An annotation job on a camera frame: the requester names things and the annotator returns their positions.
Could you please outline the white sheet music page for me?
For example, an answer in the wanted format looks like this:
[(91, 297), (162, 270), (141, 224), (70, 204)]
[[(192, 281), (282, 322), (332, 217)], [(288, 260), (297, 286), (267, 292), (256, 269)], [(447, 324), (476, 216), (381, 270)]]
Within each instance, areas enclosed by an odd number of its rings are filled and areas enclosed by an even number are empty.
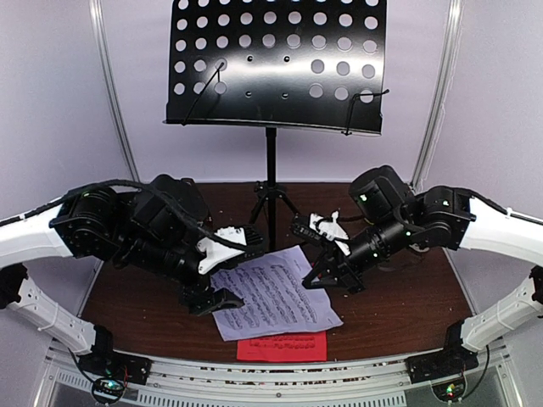
[(213, 317), (225, 342), (284, 333), (322, 332), (343, 325), (323, 289), (308, 290), (303, 277), (311, 270), (299, 246), (266, 254), (211, 277), (244, 301)]

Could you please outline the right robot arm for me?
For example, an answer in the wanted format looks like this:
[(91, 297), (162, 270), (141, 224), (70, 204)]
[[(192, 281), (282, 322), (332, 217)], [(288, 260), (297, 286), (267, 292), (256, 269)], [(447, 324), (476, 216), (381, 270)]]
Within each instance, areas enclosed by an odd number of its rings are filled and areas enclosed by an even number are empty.
[(486, 345), (542, 314), (542, 222), (479, 193), (437, 186), (415, 194), (389, 165), (351, 182), (349, 195), (368, 226), (349, 237), (339, 214), (296, 216), (292, 232), (322, 251), (302, 284), (363, 290), (362, 275), (405, 248), (482, 250), (532, 264), (527, 278), (486, 311), (450, 327), (435, 367), (454, 373)]

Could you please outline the black music stand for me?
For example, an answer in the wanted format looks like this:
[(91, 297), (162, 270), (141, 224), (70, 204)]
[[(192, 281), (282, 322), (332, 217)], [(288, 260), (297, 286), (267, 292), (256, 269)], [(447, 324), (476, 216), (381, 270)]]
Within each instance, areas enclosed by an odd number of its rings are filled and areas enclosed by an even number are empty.
[(384, 1), (175, 1), (168, 125), (266, 131), (267, 178), (251, 219), (277, 235), (277, 131), (299, 127), (377, 136), (387, 26)]

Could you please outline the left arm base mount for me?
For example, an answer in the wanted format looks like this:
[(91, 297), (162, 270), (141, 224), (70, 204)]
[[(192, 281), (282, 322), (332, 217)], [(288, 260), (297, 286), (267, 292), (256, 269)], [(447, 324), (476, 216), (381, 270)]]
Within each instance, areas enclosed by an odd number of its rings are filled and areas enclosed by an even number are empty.
[(75, 356), (78, 371), (91, 383), (91, 395), (100, 404), (119, 402), (130, 384), (145, 385), (151, 371), (149, 358), (114, 352), (110, 358), (94, 354)]

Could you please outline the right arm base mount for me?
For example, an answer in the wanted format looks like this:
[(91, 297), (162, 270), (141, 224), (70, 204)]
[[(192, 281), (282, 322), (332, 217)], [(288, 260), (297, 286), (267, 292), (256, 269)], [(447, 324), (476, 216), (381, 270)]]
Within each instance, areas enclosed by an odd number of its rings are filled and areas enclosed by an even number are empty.
[(470, 352), (447, 354), (438, 351), (406, 360), (411, 383), (430, 382), (435, 398), (449, 404), (459, 402), (467, 395), (465, 373), (478, 366), (478, 356)]

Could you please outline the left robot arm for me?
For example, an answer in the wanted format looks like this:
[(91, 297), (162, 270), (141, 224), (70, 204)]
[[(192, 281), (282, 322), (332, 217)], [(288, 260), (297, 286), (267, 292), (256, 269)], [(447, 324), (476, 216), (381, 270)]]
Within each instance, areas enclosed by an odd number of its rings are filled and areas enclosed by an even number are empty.
[(112, 180), (63, 197), (1, 223), (1, 305), (21, 313), (41, 331), (89, 360), (103, 376), (122, 367), (112, 333), (83, 321), (48, 297), (25, 263), (51, 257), (93, 257), (178, 282), (180, 301), (194, 315), (239, 308), (240, 297), (214, 289), (211, 275), (264, 252), (252, 226), (211, 229), (210, 211), (189, 178), (156, 176), (148, 184)]

